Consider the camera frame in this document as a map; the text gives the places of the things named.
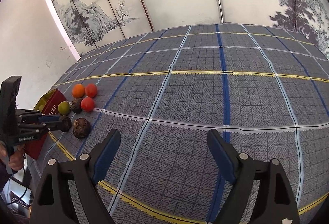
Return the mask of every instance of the yellow line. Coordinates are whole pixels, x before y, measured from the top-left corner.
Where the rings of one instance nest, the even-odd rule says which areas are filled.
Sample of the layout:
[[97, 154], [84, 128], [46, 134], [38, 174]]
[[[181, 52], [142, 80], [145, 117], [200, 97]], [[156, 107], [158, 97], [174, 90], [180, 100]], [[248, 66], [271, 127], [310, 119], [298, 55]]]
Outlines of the yellow line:
[[321, 196], [319, 199], [313, 201], [307, 206], [304, 206], [303, 208], [298, 210], [299, 215], [304, 214], [305, 212], [311, 210], [312, 208], [316, 207], [317, 205], [321, 204], [328, 196], [329, 192], [327, 192], [325, 195]]
[[[61, 151], [66, 155], [66, 157], [69, 160], [71, 160], [71, 161], [75, 160], [75, 157], [71, 153], [69, 153], [69, 151], [66, 150], [66, 148], [59, 141], [57, 141], [57, 139], [54, 137], [54, 135], [51, 132], [49, 132], [49, 135], [52, 138], [52, 140], [54, 142], [56, 142], [57, 146], [61, 149]], [[98, 184], [113, 195], [115, 195], [117, 193], [117, 189], [115, 187], [111, 186], [106, 181], [100, 181]], [[311, 202], [310, 204], [304, 206], [303, 208], [299, 209], [298, 214], [302, 215], [305, 212], [311, 210], [312, 208], [318, 206], [320, 203], [322, 203], [327, 198], [328, 195], [329, 195], [329, 192], [327, 192], [325, 195], [321, 196], [317, 200]], [[132, 205], [133, 207], [136, 207], [137, 209], [143, 211], [144, 213], [146, 213], [152, 217], [155, 217], [156, 219], [159, 219], [162, 221], [167, 221], [169, 223], [173, 223], [173, 224], [204, 224], [205, 223], [204, 221], [187, 219], [187, 218], [183, 218], [183, 217], [179, 217], [179, 216], [175, 216], [175, 215], [171, 215], [171, 214], [159, 211], [144, 203], [141, 203], [140, 201], [136, 200], [134, 197], [127, 195], [126, 193], [123, 193], [123, 192], [120, 193], [120, 199], [125, 201], [126, 203]]]
[[[248, 35], [248, 33], [244, 33], [244, 32], [209, 32], [209, 33], [192, 33], [192, 34], [188, 34], [188, 36], [192, 36], [192, 35], [211, 35], [211, 34], [217, 34], [217, 33], [221, 33], [221, 34], [235, 34], [235, 35]], [[288, 39], [288, 40], [293, 40], [293, 41], [298, 41], [300, 43], [304, 43], [304, 44], [309, 44], [309, 45], [315, 45], [313, 43], [309, 43], [309, 42], [305, 42], [305, 41], [301, 41], [301, 40], [296, 40], [294, 38], [290, 38], [290, 37], [283, 37], [283, 36], [273, 36], [273, 35], [267, 35], [267, 34], [257, 34], [257, 33], [250, 33], [251, 35], [256, 35], [256, 36], [270, 36], [270, 37], [277, 37], [277, 38], [283, 38], [283, 39]], [[101, 53], [97, 53], [97, 54], [94, 54], [92, 56], [88, 56], [85, 59], [89, 59], [89, 58], [92, 58], [94, 56], [97, 56], [97, 55], [101, 55], [105, 52], [109, 52], [109, 51], [112, 51], [112, 50], [115, 50], [115, 49], [120, 49], [120, 48], [123, 48], [123, 47], [128, 47], [128, 46], [132, 46], [134, 44], [139, 44], [139, 43], [143, 43], [143, 42], [147, 42], [147, 41], [152, 41], [152, 40], [158, 40], [158, 39], [164, 39], [164, 38], [172, 38], [172, 37], [180, 37], [180, 36], [185, 36], [185, 35], [175, 35], [175, 36], [165, 36], [165, 37], [156, 37], [156, 38], [150, 38], [150, 39], [146, 39], [146, 40], [143, 40], [143, 41], [138, 41], [138, 42], [135, 42], [135, 43], [130, 43], [130, 44], [127, 44], [127, 45], [123, 45], [123, 46], [120, 46], [120, 47], [116, 47], [116, 48], [112, 48], [112, 49], [109, 49], [107, 51], [104, 51], [104, 52], [101, 52]]]
[[[67, 82], [62, 82], [59, 84], [53, 85], [54, 87], [57, 87], [59, 85], [64, 85], [68, 83], [78, 82], [80, 80], [87, 80], [87, 79], [93, 79], [93, 78], [109, 78], [109, 77], [136, 77], [136, 76], [154, 76], [154, 75], [166, 75], [168, 71], [159, 71], [159, 72], [147, 72], [147, 73], [117, 73], [117, 74], [107, 74], [107, 75], [101, 75], [101, 76], [90, 76], [86, 78], [80, 78], [75, 79]], [[182, 70], [182, 71], [172, 71], [171, 74], [211, 74], [211, 75], [217, 75], [222, 74], [223, 71], [212, 71], [212, 70]], [[244, 72], [244, 71], [226, 71], [226, 74], [229, 75], [250, 75], [250, 76], [265, 76], [265, 77], [275, 77], [275, 74], [273, 73], [261, 73], [261, 72]], [[303, 80], [315, 80], [315, 81], [322, 81], [325, 83], [329, 83], [328, 79], [323, 78], [315, 78], [315, 77], [305, 77], [305, 76], [299, 76], [299, 75], [290, 75], [290, 74], [277, 74], [277, 76], [281, 78], [298, 78]]]

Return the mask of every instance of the orange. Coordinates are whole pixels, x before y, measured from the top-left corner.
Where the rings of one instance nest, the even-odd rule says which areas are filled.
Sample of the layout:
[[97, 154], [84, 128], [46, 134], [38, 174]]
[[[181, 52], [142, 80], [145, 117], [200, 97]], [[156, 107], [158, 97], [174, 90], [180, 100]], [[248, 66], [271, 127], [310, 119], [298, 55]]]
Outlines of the orange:
[[72, 96], [76, 99], [82, 98], [85, 94], [85, 88], [81, 84], [76, 84], [72, 89]]

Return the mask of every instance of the human hand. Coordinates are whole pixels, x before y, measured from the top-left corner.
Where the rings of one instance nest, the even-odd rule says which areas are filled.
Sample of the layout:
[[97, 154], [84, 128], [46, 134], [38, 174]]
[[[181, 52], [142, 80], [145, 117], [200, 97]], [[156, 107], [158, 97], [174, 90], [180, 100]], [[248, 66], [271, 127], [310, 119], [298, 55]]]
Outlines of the human hand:
[[[19, 145], [16, 152], [10, 156], [8, 165], [12, 170], [19, 171], [24, 167], [24, 146]], [[7, 151], [3, 144], [0, 143], [0, 159], [4, 162], [4, 158], [7, 156]]]

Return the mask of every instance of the cable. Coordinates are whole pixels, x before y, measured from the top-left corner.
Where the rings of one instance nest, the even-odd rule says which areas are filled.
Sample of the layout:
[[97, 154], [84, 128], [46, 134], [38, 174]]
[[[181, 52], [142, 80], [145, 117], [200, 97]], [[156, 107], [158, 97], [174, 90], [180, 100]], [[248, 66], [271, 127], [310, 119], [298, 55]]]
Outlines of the cable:
[[25, 193], [27, 192], [27, 187], [25, 187], [25, 191], [24, 191], [24, 193], [23, 193], [23, 195], [21, 196], [21, 197], [19, 197], [18, 199], [16, 199], [15, 201], [12, 201], [12, 202], [10, 202], [10, 203], [7, 203], [6, 205], [8, 206], [8, 205], [12, 205], [12, 204], [14, 204], [14, 203], [17, 203], [18, 201], [22, 201], [23, 203], [25, 203], [23, 200], [22, 200], [22, 198], [24, 197], [24, 195], [25, 195]]

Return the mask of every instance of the floor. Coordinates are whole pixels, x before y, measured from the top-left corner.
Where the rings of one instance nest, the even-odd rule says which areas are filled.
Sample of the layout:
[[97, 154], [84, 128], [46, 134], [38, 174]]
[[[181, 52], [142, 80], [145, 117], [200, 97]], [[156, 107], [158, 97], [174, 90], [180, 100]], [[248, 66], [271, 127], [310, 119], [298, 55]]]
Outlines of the floor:
[[96, 109], [69, 115], [88, 119], [91, 134], [53, 132], [32, 176], [50, 158], [88, 153], [117, 128], [120, 148], [97, 186], [115, 222], [211, 223], [230, 190], [206, 143], [216, 128], [238, 152], [280, 160], [308, 223], [329, 191], [328, 73], [329, 60], [303, 35], [256, 25], [183, 26], [103, 46], [53, 86], [68, 101], [74, 84], [98, 86]]

